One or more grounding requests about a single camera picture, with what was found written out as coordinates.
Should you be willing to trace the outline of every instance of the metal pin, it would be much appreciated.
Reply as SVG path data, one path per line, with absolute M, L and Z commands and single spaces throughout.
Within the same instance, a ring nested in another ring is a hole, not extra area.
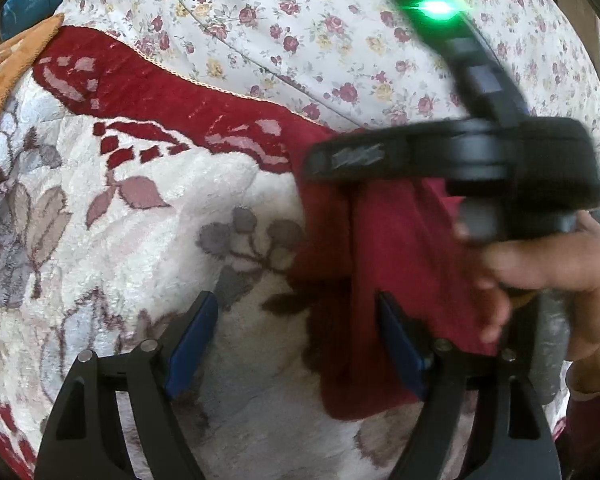
M 502 351 L 501 356 L 507 363 L 512 363 L 517 357 L 516 353 L 511 348 L 505 348 Z
M 92 357 L 93 352 L 91 350 L 83 350 L 78 354 L 78 361 L 80 361 L 81 363 L 85 363 L 87 361 L 90 361 Z
M 451 344 L 449 339 L 436 339 L 433 342 L 433 348 L 435 348 L 438 352 L 449 352 L 454 346 Z
M 155 339 L 145 339 L 140 343 L 140 349 L 143 352 L 153 352 L 158 348 L 158 342 Z

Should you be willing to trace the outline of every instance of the floral fabric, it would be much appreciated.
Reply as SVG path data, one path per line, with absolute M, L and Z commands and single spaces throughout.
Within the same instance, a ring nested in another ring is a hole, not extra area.
M 583 121 L 600 154 L 600 85 L 555 4 L 462 1 L 532 112 Z M 445 67 L 386 0 L 65 0 L 59 11 L 165 70 L 338 131 L 464 114 Z M 61 75 L 94 68 L 45 63 L 48 84 L 70 96 Z M 97 85 L 85 77 L 80 91 Z M 420 407 L 357 422 L 324 413 L 307 351 L 310 297 L 292 294 L 284 275 L 303 226 L 291 174 L 214 154 L 155 121 L 150 139 L 125 117 L 98 122 L 31 73 L 0 118 L 0 444 L 21 476 L 81 349 L 128 349 L 216 288 L 214 348 L 176 406 L 208 478 L 385 478 Z M 565 407 L 561 396 L 547 409 L 552 426 Z M 469 400 L 445 478 L 458 470 L 473 410 Z M 149 478 L 124 404 L 123 424 L 136 474 Z
M 600 84 L 555 3 L 460 1 L 532 113 L 583 121 L 600 156 Z M 61 10 L 177 73 L 337 130 L 464 114 L 445 66 L 387 0 L 66 0 Z

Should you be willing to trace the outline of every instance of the red sleeve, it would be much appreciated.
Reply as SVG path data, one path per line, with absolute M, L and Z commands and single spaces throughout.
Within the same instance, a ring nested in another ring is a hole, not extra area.
M 576 468 L 600 462 L 600 394 L 572 390 L 566 431 Z

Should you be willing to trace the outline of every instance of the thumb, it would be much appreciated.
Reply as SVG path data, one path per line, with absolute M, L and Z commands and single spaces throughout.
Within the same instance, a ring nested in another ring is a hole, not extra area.
M 591 232 L 496 243 L 482 259 L 497 280 L 517 288 L 586 292 L 600 286 L 600 240 Z

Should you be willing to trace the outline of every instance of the bed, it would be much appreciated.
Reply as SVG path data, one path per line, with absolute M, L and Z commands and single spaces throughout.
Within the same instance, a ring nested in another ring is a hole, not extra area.
M 600 167 L 600 81 L 555 2 L 462 1 L 532 114 L 581 120 Z M 77 353 L 126 351 L 214 290 L 218 333 L 175 405 L 207 477 L 385 478 L 420 405 L 325 410 L 319 291 L 290 286 L 310 231 L 290 144 L 460 117 L 445 67 L 386 0 L 65 0 L 58 13 L 0 115 L 0 455 L 32 478 Z M 546 409 L 557 431 L 566 397 Z M 150 478 L 123 396 L 120 410 Z

